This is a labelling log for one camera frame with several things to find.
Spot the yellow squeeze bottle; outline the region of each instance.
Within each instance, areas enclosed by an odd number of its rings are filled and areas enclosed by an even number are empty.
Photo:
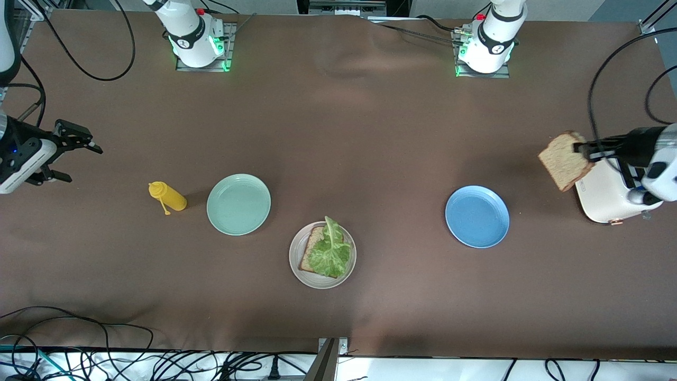
[[[171,213],[167,211],[165,205],[174,209],[175,211],[184,210],[188,204],[184,196],[172,189],[169,185],[161,181],[152,182],[148,185],[148,192],[154,199],[158,199],[162,208],[165,210],[165,215],[169,216]]]

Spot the blue floor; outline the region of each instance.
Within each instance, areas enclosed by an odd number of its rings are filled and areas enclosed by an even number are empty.
[[[633,21],[646,18],[663,0],[606,0],[590,21]],[[677,26],[677,9],[665,15],[656,25],[657,30]],[[666,33],[658,37],[658,46],[669,68],[677,65],[677,33]],[[672,89],[677,94],[677,69],[670,73]]]

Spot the lettuce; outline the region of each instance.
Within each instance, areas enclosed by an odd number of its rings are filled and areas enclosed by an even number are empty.
[[[310,251],[308,264],[317,274],[337,278],[345,274],[350,260],[350,243],[343,242],[343,231],[338,222],[326,216],[324,220],[327,222],[322,229],[324,239]]]

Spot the brown table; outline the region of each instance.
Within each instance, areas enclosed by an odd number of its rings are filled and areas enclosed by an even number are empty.
[[[125,67],[120,14],[53,21],[90,71]],[[650,222],[593,224],[536,157],[566,129],[590,137],[588,85],[634,25],[528,22],[512,78],[486,80],[456,78],[446,45],[351,16],[257,16],[238,33],[232,72],[177,73],[156,16],[131,21],[137,61],[112,83],[78,72],[44,24],[30,38],[43,128],[84,125],[104,154],[64,155],[53,167],[71,184],[0,197],[3,312],[52,304],[132,321],[158,332],[157,348],[312,350],[318,337],[349,336],[361,355],[677,357],[677,205]],[[445,36],[425,21],[398,25]],[[651,41],[609,66],[595,100],[602,135],[652,125],[642,102],[662,69]],[[34,96],[12,89],[5,112]],[[675,119],[675,105],[660,84],[655,112]],[[205,212],[211,188],[236,173],[260,177],[273,200],[244,237],[219,233]],[[164,216],[148,196],[154,180],[190,208]],[[465,247],[445,225],[447,198],[467,184],[508,205],[496,247]],[[344,284],[320,291],[292,275],[288,247],[325,215],[351,232],[358,257]],[[91,329],[46,326],[35,338],[101,345]],[[112,345],[145,339],[120,330]]]

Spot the slice of bread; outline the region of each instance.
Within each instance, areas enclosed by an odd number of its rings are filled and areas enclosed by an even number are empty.
[[[590,172],[594,164],[589,162],[580,153],[573,151],[574,143],[585,143],[586,140],[579,133],[566,131],[552,139],[550,144],[540,154],[538,159],[550,173],[560,191],[571,189],[578,180]]]
[[[324,226],[318,226],[310,231],[310,237],[308,237],[308,243],[305,244],[305,252],[303,253],[303,258],[301,258],[301,264],[299,265],[300,270],[315,273],[315,270],[313,270],[313,268],[310,267],[310,263],[308,263],[308,257],[310,256],[310,251],[315,247],[315,244],[324,239],[324,234],[322,233],[323,229]]]

